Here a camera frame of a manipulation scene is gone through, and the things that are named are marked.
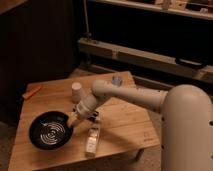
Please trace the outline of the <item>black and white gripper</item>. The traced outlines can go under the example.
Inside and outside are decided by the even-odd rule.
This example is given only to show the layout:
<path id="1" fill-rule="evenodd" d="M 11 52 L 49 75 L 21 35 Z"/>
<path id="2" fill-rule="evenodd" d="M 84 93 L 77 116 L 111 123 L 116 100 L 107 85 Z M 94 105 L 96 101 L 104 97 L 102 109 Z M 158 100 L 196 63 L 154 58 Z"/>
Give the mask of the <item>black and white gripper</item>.
<path id="1" fill-rule="evenodd" d="M 91 122 L 95 122 L 99 117 L 99 113 L 97 111 L 93 111 L 92 113 L 81 114 L 80 112 L 76 111 L 72 113 L 68 120 L 67 125 L 69 128 L 77 126 L 80 122 L 84 120 L 89 120 Z"/>

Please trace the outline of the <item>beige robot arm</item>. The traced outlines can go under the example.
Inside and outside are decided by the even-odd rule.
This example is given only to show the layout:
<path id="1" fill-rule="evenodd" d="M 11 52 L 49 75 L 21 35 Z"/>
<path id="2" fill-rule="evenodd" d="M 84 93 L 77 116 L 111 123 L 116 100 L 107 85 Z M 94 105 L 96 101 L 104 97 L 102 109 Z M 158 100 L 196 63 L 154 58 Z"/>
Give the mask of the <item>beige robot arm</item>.
<path id="1" fill-rule="evenodd" d="M 162 115 L 161 171 L 213 171 L 213 102 L 202 89 L 183 84 L 163 91 L 96 80 L 68 124 L 79 125 L 112 97 Z"/>

